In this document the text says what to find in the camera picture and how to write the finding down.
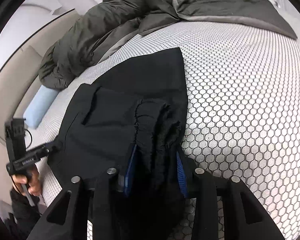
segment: blue pillow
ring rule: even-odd
[[[23,114],[28,127],[36,129],[59,91],[41,86]]]

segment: person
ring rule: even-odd
[[[39,180],[39,172],[36,166],[29,170],[31,173],[30,181],[26,176],[13,175],[13,188],[10,190],[13,214],[4,221],[13,239],[26,240],[31,230],[34,228],[41,214],[38,210],[39,196],[42,193],[42,184]],[[34,201],[35,206],[29,204],[26,194],[22,190],[22,184],[29,183],[28,192]]]

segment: honeycomb patterned sheet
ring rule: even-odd
[[[180,22],[136,35],[109,59],[88,68],[59,93],[36,130],[33,147],[58,134],[66,108],[82,83],[91,84],[118,63],[180,47],[188,93],[182,147],[214,176],[239,176],[285,239],[300,234],[300,40],[249,26]],[[43,159],[38,163],[49,205],[61,187]],[[219,207],[219,238],[223,209]],[[169,239],[191,239],[195,199]],[[92,224],[88,222],[88,239]]]

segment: black sleeve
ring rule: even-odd
[[[14,188],[10,190],[10,197],[12,201],[14,217],[17,220],[18,229],[27,237],[40,218],[40,213],[38,210],[39,198],[31,196],[35,203],[35,206],[32,207],[30,206],[27,198],[16,192]]]

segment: human hand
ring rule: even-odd
[[[29,170],[31,173],[31,180],[28,182],[26,176],[24,175],[13,175],[12,179],[14,181],[13,187],[17,192],[20,192],[23,196],[26,194],[23,192],[21,184],[27,184],[29,183],[29,189],[28,192],[31,195],[39,196],[42,192],[42,186],[41,182],[39,181],[39,172],[36,166],[34,166],[31,170]]]

